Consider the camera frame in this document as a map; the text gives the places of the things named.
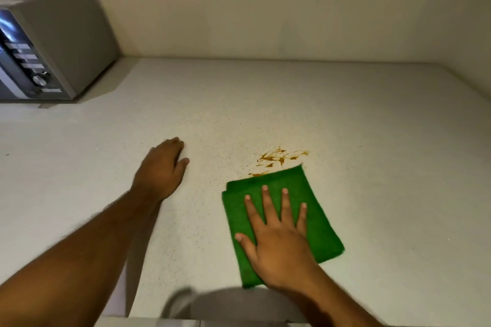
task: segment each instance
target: green cloth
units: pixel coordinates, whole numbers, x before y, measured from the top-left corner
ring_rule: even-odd
[[[249,288],[263,283],[252,269],[240,244],[234,239],[236,233],[244,233],[256,243],[243,201],[244,196],[249,194],[257,212],[264,220],[261,194],[263,185],[268,185],[278,214],[281,207],[281,189],[288,189],[294,222],[297,222],[300,204],[307,203],[307,240],[316,262],[321,263],[343,253],[344,246],[316,200],[301,165],[263,176],[230,181],[227,183],[227,190],[222,193],[222,200],[239,262],[242,287]]]

